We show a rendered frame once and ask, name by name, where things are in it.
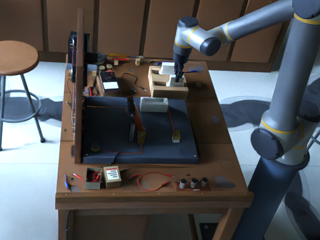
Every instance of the brown wall panel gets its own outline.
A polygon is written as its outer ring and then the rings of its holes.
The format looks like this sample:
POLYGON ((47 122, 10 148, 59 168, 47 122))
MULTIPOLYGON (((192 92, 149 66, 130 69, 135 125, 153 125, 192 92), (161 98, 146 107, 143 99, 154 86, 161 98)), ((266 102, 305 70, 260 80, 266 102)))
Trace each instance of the brown wall panel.
POLYGON ((0 4, 0 41, 13 40, 44 50, 41 0, 3 0, 0 4))
MULTIPOLYGON (((196 19, 199 26, 208 31, 222 24, 238 19, 244 0, 200 0, 196 19)), ((196 49, 192 49, 189 57, 191 60, 225 61, 230 49, 230 44, 220 48, 213 56, 205 56, 196 49)))
MULTIPOLYGON (((245 15, 268 4, 269 0, 250 0, 245 15)), ((268 63, 281 27, 282 23, 279 23, 237 40, 232 52, 231 62, 268 63)))
POLYGON ((50 52, 68 52, 71 31, 77 31, 78 9, 84 9, 84 32, 90 34, 93 48, 95 0, 47 0, 48 41, 50 52))
POLYGON ((191 17, 195 0, 151 0, 145 57, 172 59, 177 24, 182 17, 191 17))
POLYGON ((139 55, 146 0, 100 0, 98 52, 139 55))

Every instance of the tiled floor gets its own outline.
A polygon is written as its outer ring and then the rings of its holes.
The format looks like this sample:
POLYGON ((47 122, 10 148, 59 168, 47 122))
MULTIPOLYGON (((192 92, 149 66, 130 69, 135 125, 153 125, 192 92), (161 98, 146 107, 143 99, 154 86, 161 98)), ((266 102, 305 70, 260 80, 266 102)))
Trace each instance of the tiled floor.
MULTIPOLYGON (((278 63, 281 62, 281 51, 283 46, 276 61, 278 63)), ((35 70, 25 75, 30 91, 41 99, 61 101, 64 94, 64 70, 64 63, 41 62, 35 70)), ((245 99, 270 101, 279 74, 277 66, 274 70, 271 73, 210 71, 210 75, 220 104, 245 99)), ((309 83, 315 80, 314 76, 317 74, 320 74, 320 54, 315 60, 309 83)), ((20 78, 9 77, 6 88, 23 89, 20 78)), ((61 127, 52 119, 41 122, 40 126, 46 139, 45 144, 40 143, 33 119, 21 124, 4 124, 4 151, 0 154, 1 240, 58 239, 55 192, 61 127)), ((253 130, 254 126, 249 123, 229 128, 247 184, 259 160, 259 155, 250 142, 253 130)), ((303 172, 307 180, 310 203, 320 212, 320 146, 313 144, 309 152, 310 162, 303 172)), ((274 216, 265 239, 303 239, 291 223, 284 202, 274 216)))

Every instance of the blue board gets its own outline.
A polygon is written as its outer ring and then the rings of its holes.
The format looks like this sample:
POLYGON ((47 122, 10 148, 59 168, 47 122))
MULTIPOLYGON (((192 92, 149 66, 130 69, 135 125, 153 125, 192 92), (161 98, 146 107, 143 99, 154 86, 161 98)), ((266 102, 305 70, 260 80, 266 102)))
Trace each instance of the blue board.
MULTIPOLYGON (((135 98, 137 107, 140 98, 135 98)), ((172 142, 172 126, 167 112, 140 112, 146 128, 143 154, 118 154, 116 152, 139 153, 137 131, 134 141, 129 142, 133 118, 123 108, 93 108, 83 110, 82 150, 84 164, 197 164, 198 153, 191 129, 187 106, 184 100, 169 99, 169 109, 175 130, 180 130, 180 143, 172 142), (100 151, 91 151, 98 143, 100 151)), ((86 97, 85 106, 127 107, 125 97, 86 97)))

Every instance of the round wooden stool seat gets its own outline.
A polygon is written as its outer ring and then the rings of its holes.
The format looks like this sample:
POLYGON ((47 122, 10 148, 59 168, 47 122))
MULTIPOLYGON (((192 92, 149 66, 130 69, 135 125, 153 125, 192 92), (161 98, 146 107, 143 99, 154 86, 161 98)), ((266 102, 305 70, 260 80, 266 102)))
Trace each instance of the round wooden stool seat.
POLYGON ((39 54, 33 46, 21 41, 0 41, 0 75, 25 74, 38 64, 39 54))

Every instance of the metal stool leg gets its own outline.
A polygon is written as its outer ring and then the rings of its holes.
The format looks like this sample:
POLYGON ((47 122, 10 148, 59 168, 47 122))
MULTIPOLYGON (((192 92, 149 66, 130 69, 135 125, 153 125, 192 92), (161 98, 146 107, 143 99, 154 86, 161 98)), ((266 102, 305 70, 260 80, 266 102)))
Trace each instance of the metal stool leg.
MULTIPOLYGON (((32 103, 32 99, 31 99, 31 96, 30 96, 30 93, 29 93, 29 89, 28 89, 28 86, 27 86, 27 83, 26 83, 25 76, 23 74, 21 74, 20 76, 21 76, 21 80, 22 80, 22 83, 23 83, 23 87, 24 87, 25 93, 26 93, 26 97, 27 97, 28 102, 30 104, 31 113, 33 114, 35 112, 35 107, 34 107, 34 104, 32 103)), ((34 116, 34 120, 35 120, 36 127, 38 128, 38 132, 39 132, 39 135, 40 135, 41 143, 44 143, 45 139, 44 139, 44 136, 42 135, 42 132, 41 132, 41 128, 40 128, 40 125, 39 125, 38 117, 34 116)))
MULTIPOLYGON (((4 118, 5 115, 5 95, 6 95, 6 76, 1 76, 1 106, 0 106, 0 118, 4 118)), ((0 151, 2 151, 2 130, 4 122, 0 120, 0 151)))

